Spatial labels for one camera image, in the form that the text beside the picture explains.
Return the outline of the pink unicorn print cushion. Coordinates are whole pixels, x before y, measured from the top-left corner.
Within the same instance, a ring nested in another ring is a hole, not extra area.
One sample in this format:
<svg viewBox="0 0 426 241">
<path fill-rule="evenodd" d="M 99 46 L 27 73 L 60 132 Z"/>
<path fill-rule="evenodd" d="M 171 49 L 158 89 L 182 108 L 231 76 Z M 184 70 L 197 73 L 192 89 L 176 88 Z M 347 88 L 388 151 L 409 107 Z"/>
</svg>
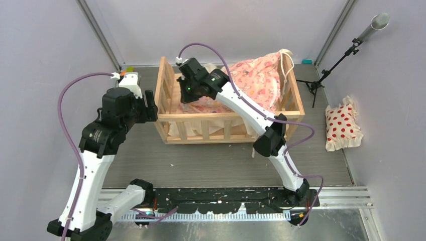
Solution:
<svg viewBox="0 0 426 241">
<path fill-rule="evenodd" d="M 276 110 L 277 101 L 284 95 L 287 76 L 294 68 L 293 53 L 287 49 L 281 49 L 275 53 L 269 53 L 256 59 L 240 61 L 229 66 L 234 84 L 249 98 L 254 100 L 262 108 L 270 112 Z M 284 60 L 289 57 L 291 67 L 284 69 Z M 177 108 L 177 113 L 226 113 L 233 112 L 227 106 L 209 98 L 202 97 L 198 101 L 182 104 Z M 201 122 L 184 122 L 187 135 L 201 135 Z M 224 128 L 223 120 L 208 121 L 209 134 L 213 134 Z M 168 135 L 178 137 L 179 132 L 176 122 L 169 122 Z"/>
</svg>

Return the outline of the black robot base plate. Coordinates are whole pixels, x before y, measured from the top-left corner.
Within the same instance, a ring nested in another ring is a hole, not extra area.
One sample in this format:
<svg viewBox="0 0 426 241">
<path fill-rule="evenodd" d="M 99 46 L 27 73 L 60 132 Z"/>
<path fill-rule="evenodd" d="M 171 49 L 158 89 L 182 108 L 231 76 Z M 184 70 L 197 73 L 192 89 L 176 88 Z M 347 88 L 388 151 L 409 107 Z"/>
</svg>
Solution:
<svg viewBox="0 0 426 241">
<path fill-rule="evenodd" d="M 147 208 L 168 213 L 177 207 L 178 214 L 234 214 L 245 208 L 247 214 L 279 213 L 291 208 L 318 207 L 314 201 L 317 191 L 310 189 L 301 201 L 290 198 L 279 187 L 234 188 L 156 188 L 154 197 L 147 204 L 135 208 Z"/>
</svg>

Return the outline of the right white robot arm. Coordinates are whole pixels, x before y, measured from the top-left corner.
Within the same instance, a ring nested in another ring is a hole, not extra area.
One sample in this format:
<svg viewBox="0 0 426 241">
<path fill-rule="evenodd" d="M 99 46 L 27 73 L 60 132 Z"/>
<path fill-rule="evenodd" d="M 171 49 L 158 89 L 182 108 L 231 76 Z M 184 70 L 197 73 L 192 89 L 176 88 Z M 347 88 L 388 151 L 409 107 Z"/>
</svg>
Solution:
<svg viewBox="0 0 426 241">
<path fill-rule="evenodd" d="M 290 157 L 284 138 L 286 125 L 290 123 L 286 116 L 275 115 L 260 107 L 234 85 L 230 74 L 219 69 L 208 72 L 195 58 L 183 60 L 178 57 L 176 64 L 182 74 L 177 79 L 180 101 L 190 103 L 201 97 L 209 97 L 237 113 L 258 135 L 253 147 L 258 154 L 267 157 L 277 170 L 287 201 L 293 206 L 305 202 L 309 183 Z"/>
</svg>

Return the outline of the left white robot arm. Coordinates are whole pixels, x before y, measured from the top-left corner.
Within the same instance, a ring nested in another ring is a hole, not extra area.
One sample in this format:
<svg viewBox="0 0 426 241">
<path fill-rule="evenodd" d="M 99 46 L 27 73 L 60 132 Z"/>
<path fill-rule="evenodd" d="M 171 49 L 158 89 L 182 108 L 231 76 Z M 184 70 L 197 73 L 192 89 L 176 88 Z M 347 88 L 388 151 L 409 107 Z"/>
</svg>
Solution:
<svg viewBox="0 0 426 241">
<path fill-rule="evenodd" d="M 97 204 L 105 176 L 127 133 L 134 124 L 155 122 L 157 111 L 151 90 L 143 96 L 125 87 L 107 90 L 97 119 L 82 131 L 77 153 L 83 174 L 76 175 L 61 216 L 48 223 L 49 233 L 71 240 L 107 240 L 113 224 L 126 212 L 137 205 L 147 208 L 154 203 L 152 183 L 134 179 L 107 204 Z"/>
</svg>

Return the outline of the wooden slatted pet bed frame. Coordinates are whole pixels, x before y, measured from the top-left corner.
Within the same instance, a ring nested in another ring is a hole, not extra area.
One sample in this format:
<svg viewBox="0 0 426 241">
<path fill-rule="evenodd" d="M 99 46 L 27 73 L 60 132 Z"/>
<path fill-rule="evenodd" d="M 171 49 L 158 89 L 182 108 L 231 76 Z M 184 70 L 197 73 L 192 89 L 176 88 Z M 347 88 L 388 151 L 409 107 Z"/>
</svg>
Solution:
<svg viewBox="0 0 426 241">
<path fill-rule="evenodd" d="M 305 116 L 302 99 L 293 72 L 294 64 L 283 55 L 282 69 L 287 73 L 284 96 L 275 105 L 275 115 L 285 115 L 289 121 L 300 122 Z M 165 144 L 252 143 L 255 138 L 248 134 L 238 114 L 230 113 L 178 113 L 180 87 L 172 65 L 161 57 L 155 103 L 158 120 L 155 128 Z"/>
</svg>

